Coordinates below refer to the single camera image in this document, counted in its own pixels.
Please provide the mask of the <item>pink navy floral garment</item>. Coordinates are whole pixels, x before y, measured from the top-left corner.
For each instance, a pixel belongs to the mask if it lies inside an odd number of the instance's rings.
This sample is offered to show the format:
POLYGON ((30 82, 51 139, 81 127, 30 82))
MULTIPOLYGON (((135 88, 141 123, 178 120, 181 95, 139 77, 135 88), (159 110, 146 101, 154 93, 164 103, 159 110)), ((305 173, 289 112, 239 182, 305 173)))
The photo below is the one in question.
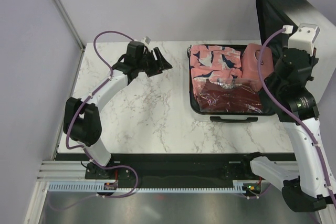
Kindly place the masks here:
POLYGON ((229 46, 192 45, 190 53, 190 73, 194 96, 197 97, 205 82, 212 83, 242 77, 240 51, 229 46))

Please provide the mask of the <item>maroon garment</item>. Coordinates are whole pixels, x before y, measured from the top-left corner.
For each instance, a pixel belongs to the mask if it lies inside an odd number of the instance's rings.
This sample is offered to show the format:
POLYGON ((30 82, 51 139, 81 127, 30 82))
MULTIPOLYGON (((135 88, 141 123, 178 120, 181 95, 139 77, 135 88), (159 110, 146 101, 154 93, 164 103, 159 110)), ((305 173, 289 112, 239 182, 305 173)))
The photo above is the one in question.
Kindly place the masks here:
POLYGON ((262 114, 259 82, 248 79, 200 81, 194 97, 201 112, 262 114))

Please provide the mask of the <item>pink cosmetic case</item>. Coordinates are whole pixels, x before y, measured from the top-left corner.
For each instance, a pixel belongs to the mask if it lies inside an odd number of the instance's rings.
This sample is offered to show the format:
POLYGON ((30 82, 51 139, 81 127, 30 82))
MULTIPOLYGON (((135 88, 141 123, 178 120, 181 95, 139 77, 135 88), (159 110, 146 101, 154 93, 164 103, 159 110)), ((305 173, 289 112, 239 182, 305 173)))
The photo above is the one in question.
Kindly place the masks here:
MULTIPOLYGON (((258 75, 257 63, 262 46, 258 44, 248 44, 241 56, 242 78, 251 81, 252 89, 259 92, 262 84, 258 75)), ((263 79, 274 71, 272 51, 266 47, 260 62, 261 75, 263 79)))

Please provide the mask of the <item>white suitcase with dark lining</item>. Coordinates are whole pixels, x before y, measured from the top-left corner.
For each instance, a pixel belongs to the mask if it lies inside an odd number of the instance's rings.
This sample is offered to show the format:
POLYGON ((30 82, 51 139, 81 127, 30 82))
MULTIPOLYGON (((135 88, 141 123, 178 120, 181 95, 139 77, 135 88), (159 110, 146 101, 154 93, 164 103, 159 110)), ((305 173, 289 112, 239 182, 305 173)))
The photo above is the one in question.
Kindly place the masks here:
MULTIPOLYGON (((320 32, 315 39, 313 55, 319 59, 312 70, 313 81, 306 84, 307 90, 314 96, 317 105, 320 102, 332 73, 335 70, 335 46, 331 42, 331 37, 335 35, 335 25, 331 23, 323 14, 313 7, 307 0, 256 0, 256 11, 260 33, 260 42, 250 43, 261 45, 261 51, 257 63, 258 75, 263 88, 263 77, 261 75, 260 62, 266 47, 272 51, 274 67, 278 59, 288 49, 287 43, 290 35, 283 34, 283 25, 292 25, 293 32, 296 32, 300 24, 318 25, 320 32)), ((240 51, 241 56, 247 45, 219 45, 229 46, 240 51)), ((256 122, 262 116, 276 114, 267 104, 260 101, 263 107, 262 114, 253 113, 205 113, 201 112, 194 97, 191 73, 190 73, 190 53, 187 50, 189 60, 189 89, 190 106, 193 114, 199 119, 212 122, 256 122)))

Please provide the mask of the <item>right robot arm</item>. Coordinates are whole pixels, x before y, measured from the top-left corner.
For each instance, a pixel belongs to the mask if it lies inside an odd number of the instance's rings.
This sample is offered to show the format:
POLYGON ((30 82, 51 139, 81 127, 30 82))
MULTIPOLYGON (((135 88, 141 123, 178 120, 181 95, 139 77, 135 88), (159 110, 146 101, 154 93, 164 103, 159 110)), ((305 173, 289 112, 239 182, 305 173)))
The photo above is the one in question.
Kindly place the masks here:
POLYGON ((290 172, 261 153, 250 154, 240 166, 245 178, 260 176, 281 191, 294 212, 315 212, 335 204, 335 177, 321 140, 317 102, 306 88, 314 80, 318 61, 304 50, 286 49, 259 92, 286 129, 299 171, 290 172))

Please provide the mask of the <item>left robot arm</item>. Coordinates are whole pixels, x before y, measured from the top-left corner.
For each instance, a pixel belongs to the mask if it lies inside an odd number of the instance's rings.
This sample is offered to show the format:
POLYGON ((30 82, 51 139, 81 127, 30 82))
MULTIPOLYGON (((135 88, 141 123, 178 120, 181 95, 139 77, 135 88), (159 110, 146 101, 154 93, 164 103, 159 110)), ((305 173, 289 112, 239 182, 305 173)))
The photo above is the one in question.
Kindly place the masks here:
POLYGON ((63 132, 66 148, 81 148, 97 165, 97 173, 111 178, 115 165, 110 162, 112 155, 102 139, 100 112, 122 89, 127 87, 139 73, 148 77, 161 74, 172 68, 158 47, 149 49, 142 41, 131 41, 126 52, 114 65, 108 65, 109 74, 97 87, 82 98, 71 97, 66 101, 63 132))

